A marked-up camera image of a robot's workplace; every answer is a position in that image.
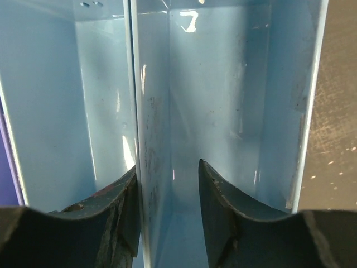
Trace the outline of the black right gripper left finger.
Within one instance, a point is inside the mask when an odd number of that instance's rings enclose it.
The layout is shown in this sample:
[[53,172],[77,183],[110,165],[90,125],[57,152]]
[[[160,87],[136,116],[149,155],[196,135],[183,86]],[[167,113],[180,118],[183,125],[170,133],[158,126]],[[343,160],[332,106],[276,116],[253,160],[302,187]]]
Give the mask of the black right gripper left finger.
[[1,207],[1,267],[132,267],[140,238],[135,168],[62,211]]

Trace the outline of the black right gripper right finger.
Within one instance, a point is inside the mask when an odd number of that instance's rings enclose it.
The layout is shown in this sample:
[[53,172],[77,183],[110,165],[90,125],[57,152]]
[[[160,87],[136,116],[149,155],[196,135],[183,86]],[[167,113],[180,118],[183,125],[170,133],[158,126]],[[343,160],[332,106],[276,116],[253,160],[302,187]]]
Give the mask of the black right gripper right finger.
[[355,267],[356,213],[272,208],[199,161],[202,224],[210,267]]

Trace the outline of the blue compartment organizer box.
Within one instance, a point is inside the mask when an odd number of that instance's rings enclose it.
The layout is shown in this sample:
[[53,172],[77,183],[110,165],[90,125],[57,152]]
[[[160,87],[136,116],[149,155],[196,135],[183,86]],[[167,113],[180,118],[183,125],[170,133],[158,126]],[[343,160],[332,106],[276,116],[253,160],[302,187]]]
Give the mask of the blue compartment organizer box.
[[199,160],[296,212],[327,1],[2,1],[18,202],[64,209],[138,168],[135,267],[207,267]]

